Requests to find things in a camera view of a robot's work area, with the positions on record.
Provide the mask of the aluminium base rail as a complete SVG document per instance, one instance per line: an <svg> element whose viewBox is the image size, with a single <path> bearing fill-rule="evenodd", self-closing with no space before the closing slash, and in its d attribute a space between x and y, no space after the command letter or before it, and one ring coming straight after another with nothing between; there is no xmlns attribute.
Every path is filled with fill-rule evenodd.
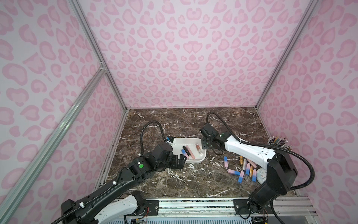
<svg viewBox="0 0 358 224"><path fill-rule="evenodd" d="M319 224L307 197L279 197L263 211L249 214L246 198L154 198L141 224Z"/></svg>

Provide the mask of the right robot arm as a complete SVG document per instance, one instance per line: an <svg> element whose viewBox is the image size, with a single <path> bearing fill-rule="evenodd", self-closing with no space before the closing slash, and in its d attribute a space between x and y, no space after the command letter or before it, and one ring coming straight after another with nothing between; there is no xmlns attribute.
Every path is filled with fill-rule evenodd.
<svg viewBox="0 0 358 224"><path fill-rule="evenodd" d="M290 154L244 141L229 132L219 133L207 123L200 129L206 148L221 149L243 156L266 171L266 180L250 193L244 211L258 214L273 199L286 195L297 177Z"/></svg>

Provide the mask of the diagonal aluminium frame bar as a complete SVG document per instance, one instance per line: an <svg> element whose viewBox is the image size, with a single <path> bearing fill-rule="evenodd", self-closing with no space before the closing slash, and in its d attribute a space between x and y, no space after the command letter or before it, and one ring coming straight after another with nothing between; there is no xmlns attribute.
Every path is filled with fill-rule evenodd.
<svg viewBox="0 0 358 224"><path fill-rule="evenodd" d="M33 186L34 182L50 160L54 151L60 145L62 139L68 132L69 128L72 126L77 116L80 114L81 110L87 103L88 99L94 92L97 85L100 83L103 76L106 74L106 69L101 67L96 72L95 76L91 79L85 89L78 96L76 101L73 103L72 107L65 114L57 128L53 133L47 138L47 141L44 143L43 147L40 149L39 153L29 164L27 169L21 175L20 179L16 185L11 189L3 203L1 204L1 223L7 224L11 217L14 215L28 191Z"/></svg>

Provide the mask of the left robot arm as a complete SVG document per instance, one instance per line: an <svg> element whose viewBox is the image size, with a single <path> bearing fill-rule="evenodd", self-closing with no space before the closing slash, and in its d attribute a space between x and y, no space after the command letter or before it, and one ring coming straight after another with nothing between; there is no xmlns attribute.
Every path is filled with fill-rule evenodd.
<svg viewBox="0 0 358 224"><path fill-rule="evenodd" d="M158 144L153 151L136 157L125 168L120 170L111 181L85 196L73 201L68 199L61 205L62 216L53 221L54 224L98 224L95 218L114 199L133 187L150 179L157 172L169 169L183 169L187 157L175 155L169 143Z"/></svg>

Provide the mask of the bundle of coloured pencils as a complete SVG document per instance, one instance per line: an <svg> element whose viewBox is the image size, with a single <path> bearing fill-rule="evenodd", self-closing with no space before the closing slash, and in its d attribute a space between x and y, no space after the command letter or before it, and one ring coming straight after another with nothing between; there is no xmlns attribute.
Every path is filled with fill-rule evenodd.
<svg viewBox="0 0 358 224"><path fill-rule="evenodd" d="M268 144L275 147L281 147L287 150L291 150L291 145L289 145L288 140L279 136L272 136L271 138L269 138Z"/></svg>

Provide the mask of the aluminium corner frame post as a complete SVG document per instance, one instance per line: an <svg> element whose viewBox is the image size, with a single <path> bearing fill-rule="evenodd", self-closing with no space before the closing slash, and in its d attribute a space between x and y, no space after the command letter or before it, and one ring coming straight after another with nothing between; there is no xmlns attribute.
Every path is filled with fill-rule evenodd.
<svg viewBox="0 0 358 224"><path fill-rule="evenodd" d="M122 109L126 112L128 108L125 106L124 100L123 100L122 96L120 95L119 89L115 83L113 75L108 68L108 65L105 61L105 58L104 58L102 52L101 52L99 44L91 30L90 24L85 16L85 13L82 9L80 2L77 0L69 0L68 2L70 4L74 14L77 17L79 24L80 24L81 28L83 29L84 34L89 42L89 45L91 46L91 48L93 50L98 62L100 63L101 67L104 69L105 75L110 82L110 86L111 86L112 90L114 91L114 94L115 94L117 100L119 101Z"/></svg>

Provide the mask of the right aluminium corner post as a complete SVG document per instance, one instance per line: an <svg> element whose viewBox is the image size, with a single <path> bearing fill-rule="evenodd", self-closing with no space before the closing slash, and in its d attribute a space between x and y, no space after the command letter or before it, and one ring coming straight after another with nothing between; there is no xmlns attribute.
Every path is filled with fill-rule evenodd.
<svg viewBox="0 0 358 224"><path fill-rule="evenodd" d="M319 0L311 0L308 3L307 8L305 9L299 23L297 24L293 34L291 35L291 37L289 38L288 44L286 46L286 48L284 49L281 57L278 60L278 63L276 65L276 67L274 68L265 88L264 91L262 93L262 95L260 96L255 109L257 111L259 111L260 107L263 106L264 104L264 100L266 99L266 97L269 94L269 91L271 89L271 87L274 85L275 80L277 79L277 77L279 76L284 64L286 63L287 59L289 58L291 52L293 51L296 43L298 42L300 36L302 35L303 31L305 30L305 28L308 26L309 22L311 21L312 17L314 16L317 8L320 5Z"/></svg>

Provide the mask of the white round alarm clock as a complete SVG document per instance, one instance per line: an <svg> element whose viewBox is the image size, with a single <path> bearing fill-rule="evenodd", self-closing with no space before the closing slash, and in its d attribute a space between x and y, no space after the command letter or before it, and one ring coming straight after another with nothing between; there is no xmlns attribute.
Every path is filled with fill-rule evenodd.
<svg viewBox="0 0 358 224"><path fill-rule="evenodd" d="M256 171L256 180L259 184L263 184L267 180L267 171L263 168Z"/></svg>

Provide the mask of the clear pink lip gloss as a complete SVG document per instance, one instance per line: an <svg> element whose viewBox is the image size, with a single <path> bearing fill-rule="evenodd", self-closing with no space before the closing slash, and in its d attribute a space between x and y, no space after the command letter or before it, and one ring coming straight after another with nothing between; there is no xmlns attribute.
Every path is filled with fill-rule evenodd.
<svg viewBox="0 0 358 224"><path fill-rule="evenodd" d="M190 157L192 158L192 160L194 160L195 159L194 153L192 152L192 150L190 148L187 147L187 149L188 149L188 153L189 153Z"/></svg>

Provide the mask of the silver lipstick tube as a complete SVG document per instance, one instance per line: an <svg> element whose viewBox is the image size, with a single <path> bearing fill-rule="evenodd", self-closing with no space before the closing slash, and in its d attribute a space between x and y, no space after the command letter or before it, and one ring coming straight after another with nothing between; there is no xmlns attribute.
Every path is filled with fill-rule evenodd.
<svg viewBox="0 0 358 224"><path fill-rule="evenodd" d="M246 171L246 167L247 167L247 160L244 159L242 164L242 171Z"/></svg>

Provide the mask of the brown translucent lip gloss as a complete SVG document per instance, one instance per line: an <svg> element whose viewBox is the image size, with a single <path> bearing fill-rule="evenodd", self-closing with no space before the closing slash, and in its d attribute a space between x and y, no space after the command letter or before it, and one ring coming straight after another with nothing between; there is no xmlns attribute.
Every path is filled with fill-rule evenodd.
<svg viewBox="0 0 358 224"><path fill-rule="evenodd" d="M199 146L199 144L196 144L196 149L200 155L203 155L203 151L202 151L201 147Z"/></svg>

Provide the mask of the white plastic storage box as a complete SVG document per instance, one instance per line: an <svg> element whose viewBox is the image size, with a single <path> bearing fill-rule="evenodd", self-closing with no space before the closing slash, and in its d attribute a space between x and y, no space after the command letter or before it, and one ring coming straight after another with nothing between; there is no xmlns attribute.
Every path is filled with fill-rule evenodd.
<svg viewBox="0 0 358 224"><path fill-rule="evenodd" d="M201 163L206 158L206 150L199 138L174 138L169 144L174 155L186 157L186 163Z"/></svg>

